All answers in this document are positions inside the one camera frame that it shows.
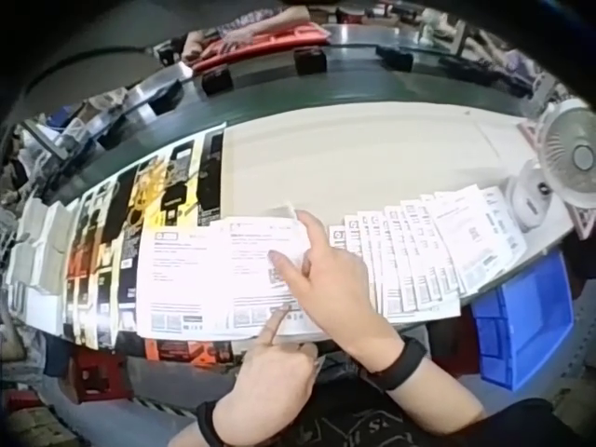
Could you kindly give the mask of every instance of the desk fan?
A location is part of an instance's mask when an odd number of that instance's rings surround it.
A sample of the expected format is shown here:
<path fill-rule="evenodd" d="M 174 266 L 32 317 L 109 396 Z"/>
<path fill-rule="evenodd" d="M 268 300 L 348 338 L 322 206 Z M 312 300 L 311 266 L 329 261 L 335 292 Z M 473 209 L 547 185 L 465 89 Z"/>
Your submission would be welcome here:
<path fill-rule="evenodd" d="M 596 115 L 578 99 L 550 104 L 535 129 L 539 166 L 528 161 L 506 190 L 523 231 L 539 226 L 552 192 L 568 205 L 596 209 Z"/>

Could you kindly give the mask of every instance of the paper document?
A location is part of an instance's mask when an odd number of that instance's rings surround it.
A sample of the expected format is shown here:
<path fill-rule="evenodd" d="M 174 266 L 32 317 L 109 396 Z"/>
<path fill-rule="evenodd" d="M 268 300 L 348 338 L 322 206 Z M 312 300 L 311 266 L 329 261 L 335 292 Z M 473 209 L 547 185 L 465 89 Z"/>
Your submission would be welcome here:
<path fill-rule="evenodd" d="M 441 300 L 439 277 L 436 267 L 438 260 L 433 256 L 434 253 L 430 248 L 427 233 L 422 225 L 418 207 L 419 203 L 420 200 L 404 200 L 401 202 L 401 209 L 405 214 L 406 222 L 410 226 L 414 244 L 420 253 L 420 264 L 424 269 L 424 275 L 427 280 L 430 301 L 436 303 Z"/>
<path fill-rule="evenodd" d="M 137 281 L 137 333 L 168 340 L 200 340 L 203 304 L 217 299 L 208 227 L 147 228 Z"/>
<path fill-rule="evenodd" d="M 472 185 L 427 203 L 466 292 L 476 292 L 503 268 L 502 240 L 486 217 L 480 189 Z"/>
<path fill-rule="evenodd" d="M 430 252 L 427 255 L 434 261 L 437 271 L 441 298 L 443 301 L 457 299 L 459 297 L 459 287 L 454 261 L 451 259 L 445 243 L 440 238 L 430 214 L 428 214 L 427 202 L 424 198 L 418 202 L 418 211 L 420 213 L 420 222 L 428 239 Z"/>
<path fill-rule="evenodd" d="M 344 216 L 345 226 L 345 246 L 351 253 L 357 254 L 362 258 L 366 265 L 369 276 L 369 297 L 373 306 L 376 306 L 376 288 L 374 285 L 373 254 L 371 253 L 371 243 L 369 242 L 366 231 L 362 228 L 358 216 Z"/>
<path fill-rule="evenodd" d="M 330 225 L 329 245 L 345 250 L 345 227 L 343 225 Z"/>
<path fill-rule="evenodd" d="M 383 263 L 383 316 L 387 319 L 403 312 L 400 286 L 400 267 L 393 248 L 387 218 L 382 218 L 381 260 Z"/>
<path fill-rule="evenodd" d="M 393 250 L 398 264 L 400 277 L 401 304 L 404 312 L 416 310 L 416 293 L 414 291 L 413 272 L 400 221 L 400 207 L 385 207 L 385 216 L 391 233 Z"/>
<path fill-rule="evenodd" d="M 374 296 L 376 299 L 376 309 L 383 313 L 383 266 L 381 261 L 381 223 L 382 212 L 359 211 L 359 225 L 368 240 L 371 254 L 372 275 L 374 277 Z"/>
<path fill-rule="evenodd" d="M 483 189 L 482 194 L 493 215 L 495 225 L 508 243 L 510 258 L 506 268 L 511 268 L 520 260 L 528 248 L 525 237 L 523 236 L 517 221 L 511 215 L 507 201 L 501 190 L 498 187 L 493 186 Z"/>
<path fill-rule="evenodd" d="M 269 261 L 302 268 L 310 248 L 291 205 L 209 227 L 143 230 L 137 332 L 157 340 L 234 340 L 259 333 L 283 305 L 279 335 L 321 335 Z M 354 210 L 329 243 L 366 265 L 372 307 L 392 324 L 460 315 L 460 298 L 517 263 L 527 249 L 497 187 L 437 192 L 382 210 Z"/>
<path fill-rule="evenodd" d="M 218 226 L 218 265 L 223 281 L 222 301 L 213 312 L 227 314 L 221 328 L 238 336 L 259 333 L 271 314 L 283 305 L 291 311 L 280 335 L 320 332 L 271 265 L 268 252 L 279 251 L 298 267 L 310 248 L 305 227 L 288 218 L 228 218 Z"/>

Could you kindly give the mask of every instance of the conveyor belt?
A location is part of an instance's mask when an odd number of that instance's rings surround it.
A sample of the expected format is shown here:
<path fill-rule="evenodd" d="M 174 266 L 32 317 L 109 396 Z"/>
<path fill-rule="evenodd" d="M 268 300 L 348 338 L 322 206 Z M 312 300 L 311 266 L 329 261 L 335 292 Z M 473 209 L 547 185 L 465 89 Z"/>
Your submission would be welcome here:
<path fill-rule="evenodd" d="M 132 138 L 97 157 L 54 199 L 67 203 L 155 149 L 224 121 L 231 126 L 305 107 L 379 101 L 437 102 L 521 114 L 517 98 L 440 76 L 437 56 L 432 54 L 416 54 L 418 67 L 431 74 L 404 74 L 383 67 L 372 48 L 327 48 L 326 52 L 328 73 L 306 77 L 296 75 L 291 53 L 242 62 L 232 67 L 236 88 L 210 99 L 200 92 L 197 81 L 190 80 L 176 110 L 156 117 L 146 127 L 136 122 L 134 126 L 140 129 Z"/>

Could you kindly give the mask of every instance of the black shirt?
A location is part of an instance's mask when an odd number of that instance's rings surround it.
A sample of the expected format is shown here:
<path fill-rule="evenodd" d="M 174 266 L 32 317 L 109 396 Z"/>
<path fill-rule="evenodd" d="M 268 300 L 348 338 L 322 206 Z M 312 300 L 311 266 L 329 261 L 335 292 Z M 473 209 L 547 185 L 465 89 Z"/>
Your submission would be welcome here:
<path fill-rule="evenodd" d="M 264 445 L 304 447 L 575 447 L 581 439 L 545 400 L 520 401 L 448 437 L 426 433 L 385 393 L 359 379 L 316 386 L 296 421 Z"/>

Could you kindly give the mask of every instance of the black smart band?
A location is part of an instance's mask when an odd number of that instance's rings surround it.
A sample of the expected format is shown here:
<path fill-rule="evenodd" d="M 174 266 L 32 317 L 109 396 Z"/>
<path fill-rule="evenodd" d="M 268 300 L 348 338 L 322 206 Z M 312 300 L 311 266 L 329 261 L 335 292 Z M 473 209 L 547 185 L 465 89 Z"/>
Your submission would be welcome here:
<path fill-rule="evenodd" d="M 205 438 L 205 441 L 209 447 L 225 447 L 224 442 L 215 431 L 215 425 L 213 424 L 213 410 L 215 410 L 217 400 L 211 400 L 209 402 L 203 402 L 196 407 L 196 422 L 198 423 L 198 429 Z"/>
<path fill-rule="evenodd" d="M 368 375 L 369 380 L 384 391 L 400 387 L 414 374 L 427 354 L 425 347 L 415 338 L 404 337 L 404 342 L 403 350 L 391 366 Z"/>

